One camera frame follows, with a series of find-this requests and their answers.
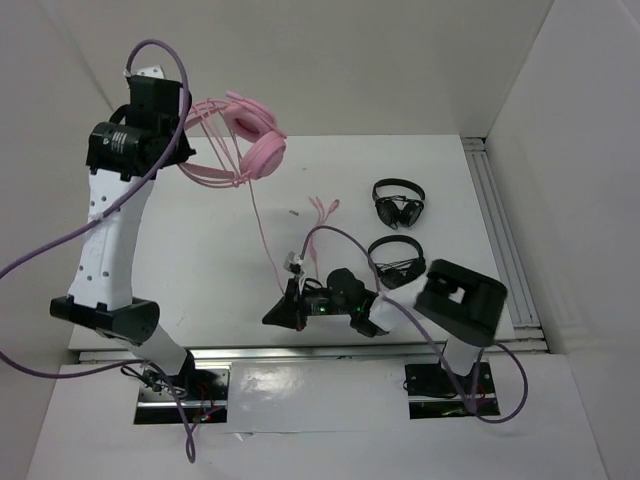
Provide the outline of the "pink gaming headphones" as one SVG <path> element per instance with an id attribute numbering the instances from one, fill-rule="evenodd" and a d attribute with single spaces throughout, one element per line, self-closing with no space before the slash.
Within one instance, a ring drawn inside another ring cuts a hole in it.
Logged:
<path id="1" fill-rule="evenodd" d="M 215 166 L 185 162 L 181 171 L 210 188 L 231 188 L 271 175 L 281 164 L 287 135 L 265 105 L 229 91 L 192 105 L 185 129 L 196 128 L 211 147 Z"/>

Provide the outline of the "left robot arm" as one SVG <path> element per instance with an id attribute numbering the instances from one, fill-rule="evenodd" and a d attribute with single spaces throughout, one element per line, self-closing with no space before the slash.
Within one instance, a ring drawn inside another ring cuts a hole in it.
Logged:
<path id="1" fill-rule="evenodd" d="M 135 184 L 160 156 L 179 165 L 194 150 L 179 123 L 182 86 L 161 75 L 128 80 L 130 101 L 97 124 L 88 140 L 89 218 L 98 224 L 85 236 L 75 278 L 50 303 L 52 316 L 88 328 L 155 363 L 163 389 L 176 399 L 196 390 L 193 355 L 160 324 L 160 307 L 136 298 L 132 270 L 142 214 L 154 183 Z"/>

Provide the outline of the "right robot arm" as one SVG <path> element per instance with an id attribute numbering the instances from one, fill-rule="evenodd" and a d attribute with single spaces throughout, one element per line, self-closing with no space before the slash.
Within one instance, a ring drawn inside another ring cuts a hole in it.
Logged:
<path id="1" fill-rule="evenodd" d="M 480 352 L 494 344 L 506 297 L 501 282 L 444 259 L 382 293 L 367 289 L 349 269 L 340 268 L 328 275 L 324 286 L 307 286 L 298 275 L 290 278 L 262 323 L 301 331 L 312 316 L 342 315 L 356 332 L 374 338 L 409 323 L 405 313 L 410 312 L 448 333 L 436 379 L 444 390 L 457 392 L 469 383 Z"/>

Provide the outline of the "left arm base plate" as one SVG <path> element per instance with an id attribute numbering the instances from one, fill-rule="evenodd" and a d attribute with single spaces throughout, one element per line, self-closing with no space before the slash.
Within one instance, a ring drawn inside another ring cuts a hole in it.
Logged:
<path id="1" fill-rule="evenodd" d="M 231 377 L 229 364 L 211 364 L 200 368 L 204 377 L 189 391 L 176 386 L 176 393 L 190 424 L 223 424 L 227 422 L 228 390 Z M 120 373 L 138 384 L 133 423 L 135 425 L 174 425 L 182 422 L 169 387 L 150 369 L 125 366 Z"/>

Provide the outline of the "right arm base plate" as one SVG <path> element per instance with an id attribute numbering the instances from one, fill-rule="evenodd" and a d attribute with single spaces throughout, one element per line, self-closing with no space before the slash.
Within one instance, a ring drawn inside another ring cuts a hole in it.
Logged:
<path id="1" fill-rule="evenodd" d="M 404 370 L 403 389 L 408 395 L 411 420 L 472 416 L 439 364 L 407 364 Z M 480 364 L 477 392 L 474 397 L 471 396 L 472 374 L 459 377 L 458 380 L 468 398 L 476 401 L 476 410 L 480 415 L 501 415 L 488 362 Z"/>

